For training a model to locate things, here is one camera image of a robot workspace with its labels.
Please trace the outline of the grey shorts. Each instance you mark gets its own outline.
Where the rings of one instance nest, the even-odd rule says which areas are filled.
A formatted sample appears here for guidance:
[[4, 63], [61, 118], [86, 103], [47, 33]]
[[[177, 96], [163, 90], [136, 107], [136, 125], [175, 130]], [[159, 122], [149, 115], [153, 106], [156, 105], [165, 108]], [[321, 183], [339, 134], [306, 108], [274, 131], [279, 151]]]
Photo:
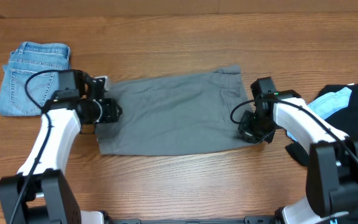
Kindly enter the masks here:
[[101, 154], [181, 156], [248, 146], [232, 112], [247, 101], [238, 65], [111, 85], [122, 108], [118, 122], [96, 127]]

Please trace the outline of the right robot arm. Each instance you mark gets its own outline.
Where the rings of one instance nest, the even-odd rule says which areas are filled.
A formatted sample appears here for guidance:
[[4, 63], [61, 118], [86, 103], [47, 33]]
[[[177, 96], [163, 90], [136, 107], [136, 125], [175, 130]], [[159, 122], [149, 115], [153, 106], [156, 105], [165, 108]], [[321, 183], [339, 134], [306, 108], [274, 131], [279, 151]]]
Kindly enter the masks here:
[[336, 223], [358, 212], [358, 139], [325, 122], [294, 90], [278, 91], [270, 77], [250, 89], [255, 111], [245, 111], [237, 122], [240, 137], [251, 144], [271, 142], [283, 128], [309, 159], [305, 197], [273, 216], [245, 217], [245, 223]]

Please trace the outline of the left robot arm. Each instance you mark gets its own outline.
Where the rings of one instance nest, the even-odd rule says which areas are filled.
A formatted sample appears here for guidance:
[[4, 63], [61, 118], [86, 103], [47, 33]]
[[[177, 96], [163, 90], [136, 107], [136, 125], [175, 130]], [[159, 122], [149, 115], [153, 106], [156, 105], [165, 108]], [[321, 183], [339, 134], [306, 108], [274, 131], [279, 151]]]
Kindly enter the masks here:
[[116, 123], [122, 108], [108, 96], [109, 78], [82, 70], [57, 70], [59, 86], [44, 105], [34, 146], [16, 175], [0, 180], [5, 221], [14, 223], [112, 223], [105, 211], [80, 209], [65, 178], [71, 147], [84, 125]]

